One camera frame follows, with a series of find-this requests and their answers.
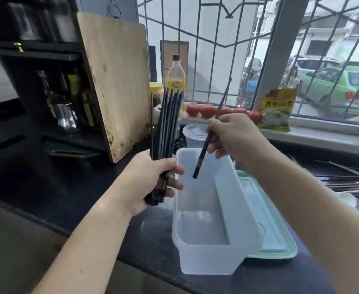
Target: green car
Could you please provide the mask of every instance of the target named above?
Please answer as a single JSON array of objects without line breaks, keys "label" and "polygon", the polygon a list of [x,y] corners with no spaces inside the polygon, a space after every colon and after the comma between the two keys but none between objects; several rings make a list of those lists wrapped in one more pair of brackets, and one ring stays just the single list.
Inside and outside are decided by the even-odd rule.
[{"label": "green car", "polygon": [[[300,79],[300,91],[302,95],[316,104],[319,104],[320,115],[329,117],[343,117],[345,119],[359,114],[359,94],[345,114],[345,111],[354,98],[359,88],[359,67],[347,66],[341,75],[333,93],[330,92],[338,79],[342,68],[328,67],[313,72],[306,73]],[[311,78],[314,80],[306,95]]]}]

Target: red tomato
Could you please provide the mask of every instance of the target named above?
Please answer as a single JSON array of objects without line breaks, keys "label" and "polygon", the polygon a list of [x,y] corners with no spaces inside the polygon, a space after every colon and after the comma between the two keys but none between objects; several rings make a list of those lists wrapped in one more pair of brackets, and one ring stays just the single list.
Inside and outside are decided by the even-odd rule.
[{"label": "red tomato", "polygon": [[217,108],[212,104],[203,104],[200,108],[200,113],[202,114],[202,118],[210,119],[217,112]]},{"label": "red tomato", "polygon": [[247,114],[248,111],[246,110],[246,108],[235,108],[235,109],[232,110],[231,113],[245,113],[245,114]]},{"label": "red tomato", "polygon": [[258,125],[259,123],[261,123],[261,120],[263,119],[263,114],[260,111],[249,111],[248,115],[250,117],[250,119],[253,121],[253,123],[255,123],[256,125]]},{"label": "red tomato", "polygon": [[186,106],[186,112],[189,116],[196,117],[200,112],[200,106],[196,102],[189,103]]},{"label": "red tomato", "polygon": [[223,114],[228,114],[228,113],[231,113],[231,108],[229,108],[228,106],[222,106],[219,115],[222,116]]}]

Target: black countertop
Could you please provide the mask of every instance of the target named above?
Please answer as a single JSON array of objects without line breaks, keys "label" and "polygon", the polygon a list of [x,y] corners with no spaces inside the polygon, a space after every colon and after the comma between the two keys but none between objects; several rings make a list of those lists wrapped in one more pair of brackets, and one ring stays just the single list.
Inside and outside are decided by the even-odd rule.
[{"label": "black countertop", "polygon": [[[140,143],[113,165],[105,154],[90,162],[49,157],[40,138],[29,133],[0,151],[0,206],[69,236],[130,159],[147,146]],[[342,174],[322,165],[315,168],[317,174]],[[291,229],[298,246],[291,260],[246,259],[232,276],[195,276],[181,272],[171,226],[171,210],[148,207],[131,220],[118,259],[192,293],[335,293]]]}]

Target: food package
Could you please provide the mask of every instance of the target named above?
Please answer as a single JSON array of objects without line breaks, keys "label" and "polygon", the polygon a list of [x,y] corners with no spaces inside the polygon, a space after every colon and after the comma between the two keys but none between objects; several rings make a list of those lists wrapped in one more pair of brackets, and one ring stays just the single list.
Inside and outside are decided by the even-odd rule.
[{"label": "food package", "polygon": [[288,120],[294,108],[296,88],[271,89],[261,100],[263,120],[259,128],[290,132]]}]

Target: person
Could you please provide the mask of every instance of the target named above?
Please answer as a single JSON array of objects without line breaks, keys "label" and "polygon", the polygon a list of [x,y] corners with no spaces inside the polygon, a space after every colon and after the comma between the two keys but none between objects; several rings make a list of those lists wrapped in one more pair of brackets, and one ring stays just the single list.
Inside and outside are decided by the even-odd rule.
[{"label": "person", "polygon": [[[230,155],[253,175],[340,294],[359,293],[359,211],[278,151],[245,114],[211,119],[208,152]],[[80,222],[34,294],[103,294],[129,220],[163,171],[183,174],[175,158],[137,154]],[[170,185],[183,186],[172,179]]]}]

